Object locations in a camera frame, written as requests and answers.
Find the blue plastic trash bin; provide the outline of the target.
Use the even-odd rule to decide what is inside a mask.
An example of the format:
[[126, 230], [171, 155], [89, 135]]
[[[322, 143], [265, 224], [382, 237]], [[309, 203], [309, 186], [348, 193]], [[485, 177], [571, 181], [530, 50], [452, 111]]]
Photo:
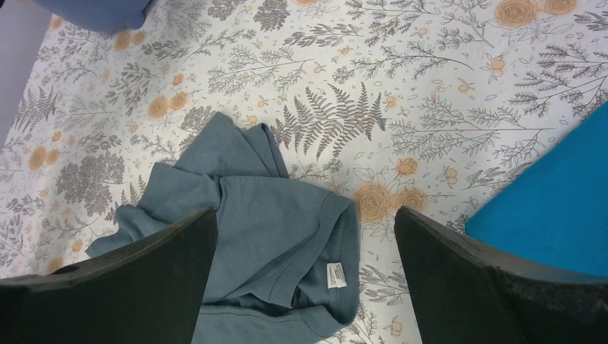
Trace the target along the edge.
[[35, 0], [34, 3], [83, 29], [113, 33], [141, 28], [154, 1]]

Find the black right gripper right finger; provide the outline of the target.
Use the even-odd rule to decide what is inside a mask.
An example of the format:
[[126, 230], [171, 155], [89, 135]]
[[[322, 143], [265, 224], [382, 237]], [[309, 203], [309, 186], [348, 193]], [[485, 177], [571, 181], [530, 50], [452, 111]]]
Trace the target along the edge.
[[401, 207], [394, 233], [423, 343], [605, 343], [607, 279], [538, 264]]

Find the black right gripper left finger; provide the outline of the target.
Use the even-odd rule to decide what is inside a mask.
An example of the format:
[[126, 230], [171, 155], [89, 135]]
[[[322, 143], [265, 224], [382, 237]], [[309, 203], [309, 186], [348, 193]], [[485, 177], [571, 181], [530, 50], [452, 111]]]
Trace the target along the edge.
[[1, 281], [3, 343], [190, 343], [217, 246], [211, 209], [48, 275]]

